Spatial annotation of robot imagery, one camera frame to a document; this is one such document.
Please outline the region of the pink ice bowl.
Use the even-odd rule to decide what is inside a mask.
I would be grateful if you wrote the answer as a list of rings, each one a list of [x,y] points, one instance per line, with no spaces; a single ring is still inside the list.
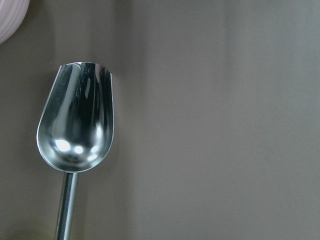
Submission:
[[[1,0],[0,1],[0,43],[8,40],[22,24],[29,0]]]

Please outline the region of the steel ice scoop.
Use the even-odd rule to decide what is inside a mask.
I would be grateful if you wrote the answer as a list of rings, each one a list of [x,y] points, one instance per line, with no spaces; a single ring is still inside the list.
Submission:
[[[61,65],[36,133],[44,161],[64,173],[55,239],[69,239],[79,174],[103,161],[113,138],[112,74],[93,62]]]

